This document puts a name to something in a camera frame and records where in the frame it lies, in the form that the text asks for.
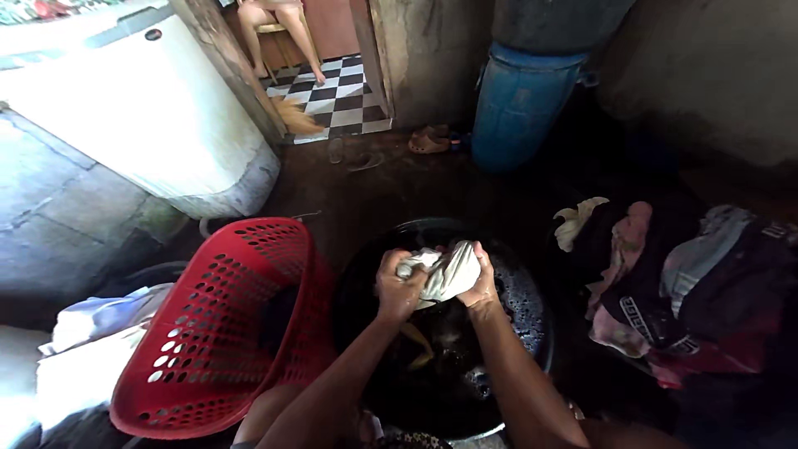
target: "red plastic basket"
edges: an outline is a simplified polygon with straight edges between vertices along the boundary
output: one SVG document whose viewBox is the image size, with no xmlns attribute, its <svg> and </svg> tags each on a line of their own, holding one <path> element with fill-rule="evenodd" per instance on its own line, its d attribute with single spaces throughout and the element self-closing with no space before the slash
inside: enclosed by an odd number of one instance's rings
<svg viewBox="0 0 798 449">
<path fill-rule="evenodd" d="M 301 222 L 236 221 L 199 248 L 122 372 L 111 420 L 131 435 L 187 439 L 230 427 L 260 393 L 312 382 L 335 359 L 334 277 Z M 258 349 L 265 301 L 299 285 L 277 356 Z"/>
</svg>

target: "black basin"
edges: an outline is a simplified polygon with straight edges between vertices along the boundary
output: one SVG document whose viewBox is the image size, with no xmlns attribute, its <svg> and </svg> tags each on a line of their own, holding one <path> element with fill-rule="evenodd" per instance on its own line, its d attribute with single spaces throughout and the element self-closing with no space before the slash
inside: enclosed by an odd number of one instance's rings
<svg viewBox="0 0 798 449">
<path fill-rule="evenodd" d="M 554 343 L 551 322 L 527 269 L 507 245 L 448 218 L 401 224 L 370 241 L 349 262 L 333 298 L 333 332 L 338 352 L 343 352 L 377 315 L 374 277 L 385 251 L 451 247 L 459 240 L 482 242 L 496 269 L 497 291 L 516 333 L 547 371 Z M 435 358 L 419 370 L 408 370 L 409 361 L 423 350 L 406 337 L 397 337 L 366 386 L 365 405 L 383 425 L 423 431 L 447 440 L 468 439 L 499 430 L 503 420 L 493 396 L 480 399 L 479 392 L 473 394 L 473 389 L 461 381 L 466 372 L 482 364 L 479 343 L 465 306 L 451 299 L 415 312 L 410 322 L 430 341 Z"/>
</svg>

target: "doorway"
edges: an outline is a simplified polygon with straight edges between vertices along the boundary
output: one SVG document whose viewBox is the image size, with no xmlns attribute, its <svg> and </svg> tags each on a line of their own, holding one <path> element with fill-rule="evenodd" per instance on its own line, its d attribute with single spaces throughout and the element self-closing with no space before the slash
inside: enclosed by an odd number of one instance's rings
<svg viewBox="0 0 798 449">
<path fill-rule="evenodd" d="M 288 31 L 259 33 L 261 58 L 269 69 L 269 76 L 260 79 L 267 95 L 296 102 L 301 111 L 324 127 L 316 134 L 288 133 L 285 143 L 302 144 L 391 128 L 373 25 L 370 15 L 359 14 L 368 10 L 368 3 L 351 2 L 351 7 L 350 0 L 302 2 L 307 29 L 326 78 L 323 85 L 316 82 L 308 58 Z M 229 2 L 222 15 L 252 63 L 238 8 L 237 2 Z"/>
</svg>

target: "blue plastic drum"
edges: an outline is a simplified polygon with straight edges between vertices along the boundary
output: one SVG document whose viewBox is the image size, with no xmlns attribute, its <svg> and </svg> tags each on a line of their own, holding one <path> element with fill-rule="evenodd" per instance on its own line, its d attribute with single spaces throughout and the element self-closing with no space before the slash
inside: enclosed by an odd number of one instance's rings
<svg viewBox="0 0 798 449">
<path fill-rule="evenodd" d="M 472 136 L 474 162 L 507 172 L 537 152 L 587 54 L 534 56 L 493 43 Z"/>
</svg>

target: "hand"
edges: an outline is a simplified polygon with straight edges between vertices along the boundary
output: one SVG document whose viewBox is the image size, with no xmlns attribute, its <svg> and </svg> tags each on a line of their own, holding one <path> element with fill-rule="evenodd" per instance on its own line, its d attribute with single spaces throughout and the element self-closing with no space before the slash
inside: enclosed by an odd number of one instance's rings
<svg viewBox="0 0 798 449">
<path fill-rule="evenodd" d="M 401 249 L 388 251 L 382 256 L 380 269 L 377 270 L 377 293 L 380 296 L 378 318 L 404 323 L 416 310 L 428 275 L 421 267 L 416 267 L 407 280 L 397 276 L 397 264 L 410 256 L 410 252 Z"/>
<path fill-rule="evenodd" d="M 482 268 L 480 277 L 476 279 L 476 283 L 470 290 L 457 295 L 457 299 L 465 304 L 467 308 L 477 308 L 489 304 L 491 301 L 499 300 L 499 295 L 496 293 L 496 284 L 493 282 L 491 259 L 478 241 L 474 242 L 474 254 Z"/>
</svg>

